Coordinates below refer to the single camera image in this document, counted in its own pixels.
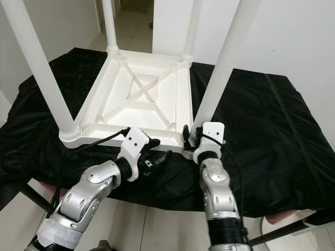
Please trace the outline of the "white plastic table top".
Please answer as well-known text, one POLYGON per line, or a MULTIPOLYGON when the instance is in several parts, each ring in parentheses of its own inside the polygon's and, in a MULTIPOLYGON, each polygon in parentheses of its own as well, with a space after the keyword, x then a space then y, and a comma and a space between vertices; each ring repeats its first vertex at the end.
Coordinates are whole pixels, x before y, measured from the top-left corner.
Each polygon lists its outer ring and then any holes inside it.
POLYGON ((183 148, 183 126, 194 121, 191 64, 179 56, 120 50, 108 53, 74 119, 81 136, 62 141, 73 149, 127 127, 160 139, 158 151, 192 158, 183 148))

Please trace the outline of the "black table cloth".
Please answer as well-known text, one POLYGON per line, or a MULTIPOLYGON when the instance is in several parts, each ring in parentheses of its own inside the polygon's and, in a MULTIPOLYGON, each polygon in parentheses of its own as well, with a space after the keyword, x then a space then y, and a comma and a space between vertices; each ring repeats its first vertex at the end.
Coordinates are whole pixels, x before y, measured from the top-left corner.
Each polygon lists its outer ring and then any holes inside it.
MULTIPOLYGON (((49 62, 70 112, 79 112, 106 52, 73 48, 49 62)), ((287 210, 335 209, 335 152, 299 91, 286 76, 234 69, 213 120, 225 124, 224 165, 232 176, 244 216, 287 210)), ((7 122, 0 128, 0 165, 56 186, 58 169, 74 149, 59 130, 34 77, 20 84, 7 122)), ((116 158, 118 147, 94 146, 71 158, 67 175, 116 158)), ((203 211, 195 163, 180 154, 148 177, 122 184, 109 198, 175 211, 203 211)))

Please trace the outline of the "grey robot foot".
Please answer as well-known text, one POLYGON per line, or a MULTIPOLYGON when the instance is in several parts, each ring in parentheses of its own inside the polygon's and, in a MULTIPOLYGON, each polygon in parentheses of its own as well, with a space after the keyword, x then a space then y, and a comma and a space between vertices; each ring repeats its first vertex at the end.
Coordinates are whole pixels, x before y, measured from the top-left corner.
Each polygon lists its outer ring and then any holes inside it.
POLYGON ((96 248, 91 249, 90 251, 115 251, 114 248, 111 248, 108 241, 99 241, 96 248))

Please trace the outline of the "pink seat cushion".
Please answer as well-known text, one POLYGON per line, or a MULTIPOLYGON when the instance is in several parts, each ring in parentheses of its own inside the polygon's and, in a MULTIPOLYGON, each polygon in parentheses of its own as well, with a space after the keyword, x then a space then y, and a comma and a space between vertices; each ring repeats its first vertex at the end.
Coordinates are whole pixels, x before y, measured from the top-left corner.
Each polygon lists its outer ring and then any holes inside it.
POLYGON ((268 224, 276 225, 279 223, 282 224, 291 224, 298 220, 301 220, 299 215, 297 215, 297 210, 287 210, 287 211, 280 211, 278 213, 270 214, 265 216, 265 220, 268 224))

